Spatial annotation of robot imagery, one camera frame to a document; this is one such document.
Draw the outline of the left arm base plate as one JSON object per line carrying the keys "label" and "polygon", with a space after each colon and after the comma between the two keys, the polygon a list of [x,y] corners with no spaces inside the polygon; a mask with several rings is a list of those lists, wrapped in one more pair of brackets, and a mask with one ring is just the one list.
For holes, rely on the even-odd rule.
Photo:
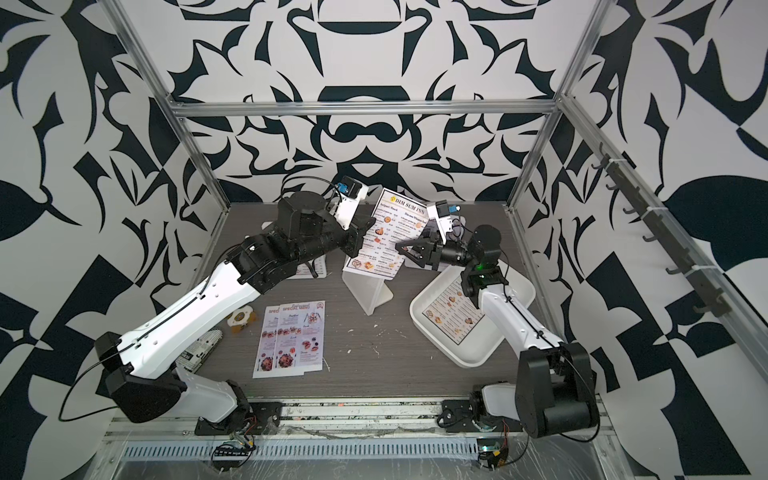
{"label": "left arm base plate", "polygon": [[240,433],[268,435],[277,431],[281,423],[284,404],[275,401],[251,402],[248,407],[237,407],[227,418],[214,423],[200,417],[194,429],[196,436],[217,436]]}

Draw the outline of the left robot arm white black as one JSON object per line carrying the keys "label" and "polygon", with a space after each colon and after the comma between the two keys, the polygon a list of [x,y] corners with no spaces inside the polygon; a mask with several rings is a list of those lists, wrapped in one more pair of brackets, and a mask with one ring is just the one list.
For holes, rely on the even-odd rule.
{"label": "left robot arm white black", "polygon": [[108,332],[95,348],[110,398],[133,423],[196,417],[230,433],[251,415],[242,389],[177,365],[181,353],[227,314],[334,250],[358,255],[375,220],[359,212],[368,189],[351,187],[336,202],[299,191],[282,198],[263,232],[231,247],[211,274],[155,318],[122,335]]}

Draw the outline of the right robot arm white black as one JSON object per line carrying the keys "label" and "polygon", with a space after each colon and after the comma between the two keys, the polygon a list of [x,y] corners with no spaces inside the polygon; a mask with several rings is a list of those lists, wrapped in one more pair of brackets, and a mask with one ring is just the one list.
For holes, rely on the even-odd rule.
{"label": "right robot arm white black", "polygon": [[511,270],[501,247],[501,233],[481,225],[467,241],[442,240],[437,233],[395,244],[398,254],[419,266],[458,266],[462,292],[495,324],[518,357],[514,411],[533,438],[601,427],[590,355],[577,342],[567,343],[546,327],[513,294]]}

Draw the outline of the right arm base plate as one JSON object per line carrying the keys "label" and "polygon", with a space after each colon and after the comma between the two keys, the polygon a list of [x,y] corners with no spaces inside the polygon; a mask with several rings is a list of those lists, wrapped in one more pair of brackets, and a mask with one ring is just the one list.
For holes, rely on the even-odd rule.
{"label": "right arm base plate", "polygon": [[436,424],[448,433],[501,433],[504,428],[511,432],[522,431],[518,420],[492,416],[482,405],[469,400],[443,400]]}

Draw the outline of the pink special menu sheet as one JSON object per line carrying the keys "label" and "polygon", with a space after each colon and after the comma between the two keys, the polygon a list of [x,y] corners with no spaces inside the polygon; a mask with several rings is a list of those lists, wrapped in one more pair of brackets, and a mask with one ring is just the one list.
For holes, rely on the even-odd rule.
{"label": "pink special menu sheet", "polygon": [[325,301],[280,306],[273,365],[278,377],[300,376],[324,366]]}

